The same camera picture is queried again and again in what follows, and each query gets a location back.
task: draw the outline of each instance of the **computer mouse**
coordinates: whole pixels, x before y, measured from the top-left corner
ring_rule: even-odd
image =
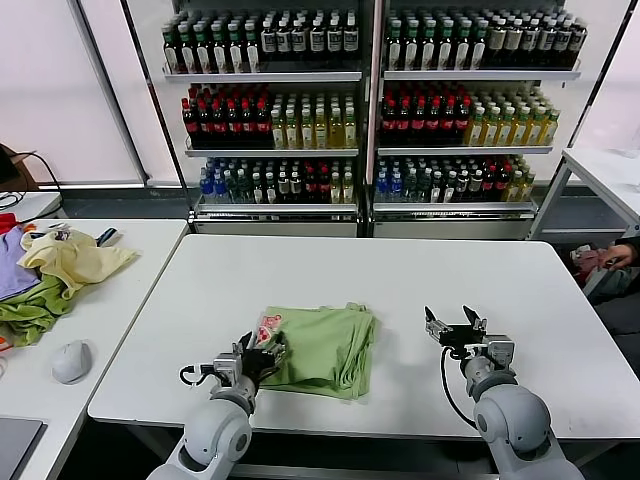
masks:
[[[69,384],[91,370],[91,351],[81,340],[67,343],[53,354],[51,374],[60,383]]]

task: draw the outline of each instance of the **yellow cloth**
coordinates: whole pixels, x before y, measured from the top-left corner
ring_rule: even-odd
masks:
[[[62,292],[67,300],[84,285],[102,282],[137,255],[126,248],[97,247],[93,237],[71,229],[36,239],[25,233],[20,244],[27,253],[18,265],[58,277],[67,286]]]

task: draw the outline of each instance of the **person's hand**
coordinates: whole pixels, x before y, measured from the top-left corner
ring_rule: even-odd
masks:
[[[636,258],[638,252],[631,245],[615,245],[600,256],[600,268],[609,268],[618,270],[620,268],[631,265]],[[613,265],[607,265],[607,262],[613,261]]]

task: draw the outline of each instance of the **person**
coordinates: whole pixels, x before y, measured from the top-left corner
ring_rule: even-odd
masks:
[[[640,237],[623,238],[609,247],[599,259],[601,268],[618,270],[640,266]],[[626,295],[594,307],[629,365],[640,378],[640,276]]]

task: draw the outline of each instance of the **folded green towel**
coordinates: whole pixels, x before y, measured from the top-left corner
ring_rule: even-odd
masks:
[[[31,290],[0,302],[0,322],[11,328],[16,347],[37,342],[60,315],[71,310],[69,300],[62,298],[65,289],[62,280],[43,274]]]
[[[364,306],[313,310],[269,307],[258,345],[282,331],[283,364],[261,387],[355,399],[369,391],[375,318]]]

